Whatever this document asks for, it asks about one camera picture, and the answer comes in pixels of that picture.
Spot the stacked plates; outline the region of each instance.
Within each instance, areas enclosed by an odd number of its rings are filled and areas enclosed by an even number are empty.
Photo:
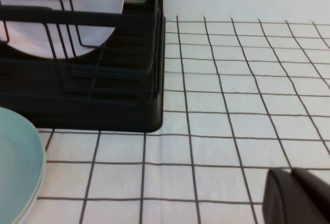
[[[1,4],[37,6],[66,11],[121,13],[124,0],[1,0]],[[24,53],[54,59],[44,25],[18,22],[7,22],[6,25],[9,39],[6,36],[5,27],[1,24],[0,40],[8,41],[8,45]],[[75,26],[69,26],[70,33],[65,25],[57,27],[56,25],[48,24],[47,27],[57,59],[64,59],[65,54],[69,58],[75,55],[84,55],[103,44],[114,31],[114,28],[111,27],[79,26],[78,35]],[[62,46],[61,39],[63,39],[65,48]]]
[[[0,223],[24,223],[45,175],[45,149],[27,119],[0,108]]]

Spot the tile countertop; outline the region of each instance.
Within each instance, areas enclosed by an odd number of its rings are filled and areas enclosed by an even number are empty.
[[[267,169],[330,183],[330,26],[168,18],[164,125],[40,130],[28,224],[263,223]]]

